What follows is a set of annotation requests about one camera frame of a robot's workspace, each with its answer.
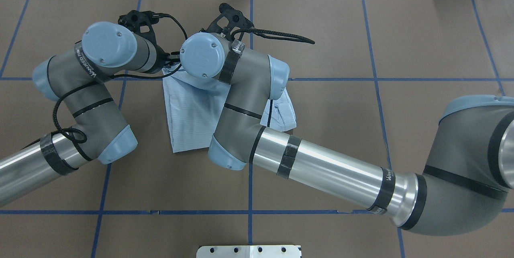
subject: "white mounting plate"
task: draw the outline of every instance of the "white mounting plate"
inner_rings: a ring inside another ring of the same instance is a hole
[[[203,246],[196,258],[301,258],[299,245]]]

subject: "white bracket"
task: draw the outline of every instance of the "white bracket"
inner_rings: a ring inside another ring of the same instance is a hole
[[[301,258],[299,245],[203,246],[196,258]]]

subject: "blue joint cap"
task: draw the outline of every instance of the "blue joint cap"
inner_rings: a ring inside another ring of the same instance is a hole
[[[53,57],[48,58],[45,62],[39,64],[33,71],[33,83],[37,90],[41,92],[46,98],[56,102],[59,97],[53,92],[48,81],[48,64]]]
[[[223,68],[223,46],[211,33],[200,32],[189,37],[180,49],[180,62],[190,75],[213,78]]]
[[[269,98],[277,100],[281,97],[284,89],[286,88],[290,68],[286,62],[273,58],[271,55],[268,55],[268,58],[269,71],[271,73],[271,89],[269,92]]]
[[[245,168],[246,163],[239,161],[233,155],[226,151],[222,145],[216,140],[214,135],[211,139],[211,145],[209,146],[209,159],[218,166],[228,168],[230,170],[242,170]]]
[[[130,125],[127,125],[103,150],[98,160],[101,161],[102,164],[110,164],[135,150],[136,146],[137,139],[134,133],[132,133]]]
[[[92,24],[82,36],[85,55],[98,66],[116,68],[136,55],[136,37],[127,28],[110,22]]]
[[[514,106],[514,98],[495,95],[468,95],[459,97],[452,100],[452,102],[446,106],[446,110],[439,122],[457,111],[480,106]]]

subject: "metal bracket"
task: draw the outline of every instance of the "metal bracket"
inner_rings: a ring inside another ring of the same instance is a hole
[[[203,246],[196,258],[301,258],[298,245]]]

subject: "folded light blue towel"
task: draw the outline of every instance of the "folded light blue towel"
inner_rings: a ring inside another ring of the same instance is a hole
[[[209,147],[230,85],[178,71],[164,78],[162,86],[173,152]],[[268,115],[269,100],[261,125],[267,125]],[[279,131],[296,127],[296,115],[287,90],[273,101],[270,127]]]

